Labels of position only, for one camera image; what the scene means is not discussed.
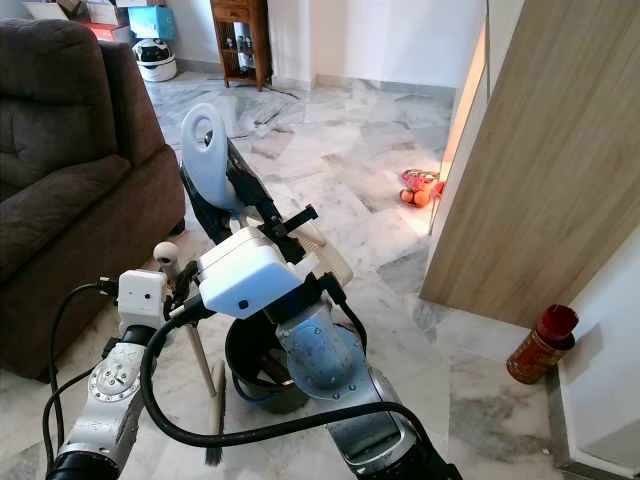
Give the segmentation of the white helmet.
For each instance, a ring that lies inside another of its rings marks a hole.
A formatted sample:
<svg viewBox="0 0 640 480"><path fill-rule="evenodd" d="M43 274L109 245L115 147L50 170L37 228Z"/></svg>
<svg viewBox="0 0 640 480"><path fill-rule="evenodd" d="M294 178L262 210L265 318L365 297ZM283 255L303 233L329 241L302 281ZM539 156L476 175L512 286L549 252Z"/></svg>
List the white helmet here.
<svg viewBox="0 0 640 480"><path fill-rule="evenodd" d="M178 76L177 58L161 38L141 38L132 52L143 81L165 82Z"/></svg>

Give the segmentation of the small brown wooden cabinet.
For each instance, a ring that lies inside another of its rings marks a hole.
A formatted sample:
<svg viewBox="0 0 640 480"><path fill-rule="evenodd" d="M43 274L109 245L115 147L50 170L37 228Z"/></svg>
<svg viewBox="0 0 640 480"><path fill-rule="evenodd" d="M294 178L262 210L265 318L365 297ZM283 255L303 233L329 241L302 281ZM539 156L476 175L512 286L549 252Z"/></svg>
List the small brown wooden cabinet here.
<svg viewBox="0 0 640 480"><path fill-rule="evenodd" d="M273 77L268 0L210 0L224 86L264 91Z"/></svg>

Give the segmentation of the dark brown sofa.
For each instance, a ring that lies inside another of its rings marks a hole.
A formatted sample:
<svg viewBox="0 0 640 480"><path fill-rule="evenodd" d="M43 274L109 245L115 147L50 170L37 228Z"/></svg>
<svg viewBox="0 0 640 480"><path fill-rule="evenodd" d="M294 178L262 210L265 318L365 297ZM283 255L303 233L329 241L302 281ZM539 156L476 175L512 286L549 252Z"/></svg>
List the dark brown sofa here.
<svg viewBox="0 0 640 480"><path fill-rule="evenodd" d="M72 20L0 22L0 365L37 381L145 264L186 192L134 55Z"/></svg>

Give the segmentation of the orange can with red lid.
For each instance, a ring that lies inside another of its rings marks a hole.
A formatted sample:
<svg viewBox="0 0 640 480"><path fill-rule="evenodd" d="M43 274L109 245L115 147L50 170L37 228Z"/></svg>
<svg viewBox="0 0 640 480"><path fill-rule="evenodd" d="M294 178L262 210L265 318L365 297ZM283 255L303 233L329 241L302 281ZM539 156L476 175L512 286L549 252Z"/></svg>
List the orange can with red lid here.
<svg viewBox="0 0 640 480"><path fill-rule="evenodd" d="M507 358L508 374L522 384L539 383L573 347L579 315L570 306L554 303L541 314L524 342Z"/></svg>

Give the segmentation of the blue box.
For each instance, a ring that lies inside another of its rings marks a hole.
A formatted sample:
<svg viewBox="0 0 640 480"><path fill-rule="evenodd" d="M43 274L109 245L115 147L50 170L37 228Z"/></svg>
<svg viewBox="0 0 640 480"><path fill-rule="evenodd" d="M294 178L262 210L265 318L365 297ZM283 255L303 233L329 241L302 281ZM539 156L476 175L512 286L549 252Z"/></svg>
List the blue box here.
<svg viewBox="0 0 640 480"><path fill-rule="evenodd" d="M160 38L174 40L177 37L172 9L166 6L129 6L129 27L137 38Z"/></svg>

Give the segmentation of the red orange toy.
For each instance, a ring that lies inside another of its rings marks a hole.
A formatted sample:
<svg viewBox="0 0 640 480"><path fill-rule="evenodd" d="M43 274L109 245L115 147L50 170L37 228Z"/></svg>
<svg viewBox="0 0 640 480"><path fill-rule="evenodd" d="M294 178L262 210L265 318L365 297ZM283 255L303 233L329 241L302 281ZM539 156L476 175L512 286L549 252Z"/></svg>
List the red orange toy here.
<svg viewBox="0 0 640 480"><path fill-rule="evenodd" d="M399 200L404 204L425 209L435 198L442 196L445 182L438 172L407 169L399 175L404 188L399 192Z"/></svg>

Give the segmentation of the red box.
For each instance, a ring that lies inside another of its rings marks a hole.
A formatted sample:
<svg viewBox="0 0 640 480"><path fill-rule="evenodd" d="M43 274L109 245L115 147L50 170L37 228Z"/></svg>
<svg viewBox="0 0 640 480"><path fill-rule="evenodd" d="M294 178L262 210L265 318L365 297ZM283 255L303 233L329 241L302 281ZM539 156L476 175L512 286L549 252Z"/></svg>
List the red box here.
<svg viewBox="0 0 640 480"><path fill-rule="evenodd" d="M118 44L133 44L134 36L129 26L115 26L115 24L84 23L93 36L102 42L118 42Z"/></svg>

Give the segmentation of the beige dustpan with white handle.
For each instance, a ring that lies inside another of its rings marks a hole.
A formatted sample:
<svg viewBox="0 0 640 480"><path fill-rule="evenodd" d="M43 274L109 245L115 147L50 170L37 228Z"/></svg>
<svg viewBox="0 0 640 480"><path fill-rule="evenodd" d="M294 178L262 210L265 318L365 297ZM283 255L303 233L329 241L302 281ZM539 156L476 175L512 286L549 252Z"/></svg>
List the beige dustpan with white handle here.
<svg viewBox="0 0 640 480"><path fill-rule="evenodd" d="M180 165L186 166L189 178L195 182L198 192L210 204L227 210L232 215L230 228L233 233L233 221L239 227L252 227L265 234L265 223L253 207L244 206L236 197L232 184L227 178L227 141L230 140L225 122L219 111L206 102L201 102L188 111L180 127L183 155ZM319 250L307 247L303 251L280 251L289 262L300 261L306 253L314 256L316 265L312 269L315 276L332 274L339 285L346 285L353 279L353 270L337 247L323 236L314 225L308 224L308 230L314 229L319 237Z"/></svg>

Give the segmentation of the light wooden panel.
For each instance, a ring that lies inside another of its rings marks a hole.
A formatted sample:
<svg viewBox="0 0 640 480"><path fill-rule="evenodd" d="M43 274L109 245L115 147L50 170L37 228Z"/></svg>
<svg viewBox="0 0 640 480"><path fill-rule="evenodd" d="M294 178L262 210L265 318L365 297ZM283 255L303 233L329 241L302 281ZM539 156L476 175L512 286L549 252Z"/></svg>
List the light wooden panel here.
<svg viewBox="0 0 640 480"><path fill-rule="evenodd" d="M421 300L531 326L640 229L640 0L495 0Z"/></svg>

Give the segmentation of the brown cardboard box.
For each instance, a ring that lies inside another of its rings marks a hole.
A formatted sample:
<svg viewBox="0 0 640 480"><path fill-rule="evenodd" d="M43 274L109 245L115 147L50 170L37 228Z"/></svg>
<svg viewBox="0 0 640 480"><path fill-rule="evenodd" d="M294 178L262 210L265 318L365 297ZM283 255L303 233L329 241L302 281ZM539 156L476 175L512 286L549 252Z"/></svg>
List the brown cardboard box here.
<svg viewBox="0 0 640 480"><path fill-rule="evenodd" d="M105 26L128 26L128 13L113 0L19 0L35 19L78 20Z"/></svg>

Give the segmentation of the small black bucket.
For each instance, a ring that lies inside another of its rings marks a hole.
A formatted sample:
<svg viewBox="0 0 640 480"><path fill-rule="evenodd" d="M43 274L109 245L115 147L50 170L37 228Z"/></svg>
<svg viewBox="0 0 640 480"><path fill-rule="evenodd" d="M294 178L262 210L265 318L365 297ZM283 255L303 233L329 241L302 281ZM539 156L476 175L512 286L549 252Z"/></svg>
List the small black bucket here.
<svg viewBox="0 0 640 480"><path fill-rule="evenodd" d="M269 321L234 320L225 339L225 358L243 401L270 413L294 412L308 403L285 367L285 351Z"/></svg>

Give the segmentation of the wooden handled broom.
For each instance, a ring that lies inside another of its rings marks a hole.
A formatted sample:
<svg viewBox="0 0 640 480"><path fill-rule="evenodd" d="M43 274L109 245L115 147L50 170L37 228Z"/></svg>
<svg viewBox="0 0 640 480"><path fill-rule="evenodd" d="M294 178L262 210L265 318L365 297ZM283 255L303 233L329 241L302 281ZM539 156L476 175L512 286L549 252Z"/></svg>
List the wooden handled broom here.
<svg viewBox="0 0 640 480"><path fill-rule="evenodd" d="M172 291L175 289L175 275L183 269L179 265L179 248L177 244L163 241L154 248L154 260L168 279ZM207 393L210 394L210 422L212 433L223 434L225 426L225 406L227 406L227 375L223 362L210 364L204 348L204 339L198 333L198 325L186 326L186 334L198 366L204 375Z"/></svg>

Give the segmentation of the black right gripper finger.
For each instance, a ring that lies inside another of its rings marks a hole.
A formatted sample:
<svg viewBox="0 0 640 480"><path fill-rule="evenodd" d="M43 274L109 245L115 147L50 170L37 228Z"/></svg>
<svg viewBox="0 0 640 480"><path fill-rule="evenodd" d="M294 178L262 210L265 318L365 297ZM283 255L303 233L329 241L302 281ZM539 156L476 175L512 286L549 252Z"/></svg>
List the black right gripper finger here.
<svg viewBox="0 0 640 480"><path fill-rule="evenodd" d="M243 159L238 148L229 140L227 141L227 178L232 184L233 191L236 192L236 197L244 206L253 207L270 228L283 228L285 219L280 215L268 188Z"/></svg>
<svg viewBox="0 0 640 480"><path fill-rule="evenodd" d="M232 236L233 230L230 228L232 215L230 215L230 212L221 209L219 206L210 204L210 202L197 191L195 182L189 178L186 172L186 166L184 165L180 165L180 179L182 179L184 188L186 188L193 214L195 214L198 224L204 229L206 236L211 239L211 242L220 244Z"/></svg>

